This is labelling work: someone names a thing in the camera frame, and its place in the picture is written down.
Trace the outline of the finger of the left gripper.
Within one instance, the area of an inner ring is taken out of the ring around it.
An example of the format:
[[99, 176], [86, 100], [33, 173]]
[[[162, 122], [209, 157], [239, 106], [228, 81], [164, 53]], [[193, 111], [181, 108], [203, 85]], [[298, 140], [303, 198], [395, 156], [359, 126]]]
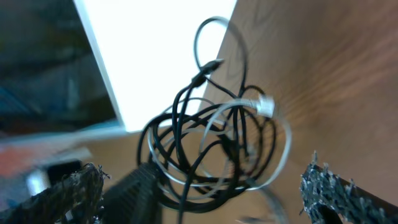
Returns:
[[156, 165], [145, 163], [109, 188], [103, 195], [102, 222], [161, 224], [159, 177]]

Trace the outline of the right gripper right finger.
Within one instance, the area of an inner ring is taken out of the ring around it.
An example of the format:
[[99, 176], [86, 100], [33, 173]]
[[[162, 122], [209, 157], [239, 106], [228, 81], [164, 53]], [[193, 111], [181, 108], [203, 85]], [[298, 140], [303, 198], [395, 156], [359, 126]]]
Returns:
[[316, 152], [301, 175], [300, 194], [312, 223], [397, 224], [396, 205], [342, 179], [327, 163], [320, 167]]

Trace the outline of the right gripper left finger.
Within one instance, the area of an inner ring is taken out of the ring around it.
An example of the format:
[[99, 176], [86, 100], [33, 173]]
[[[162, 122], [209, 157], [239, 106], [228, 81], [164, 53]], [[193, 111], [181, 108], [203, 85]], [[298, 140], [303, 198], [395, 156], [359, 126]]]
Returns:
[[54, 186], [1, 212], [1, 224], [99, 223], [104, 180], [102, 166], [85, 164]]

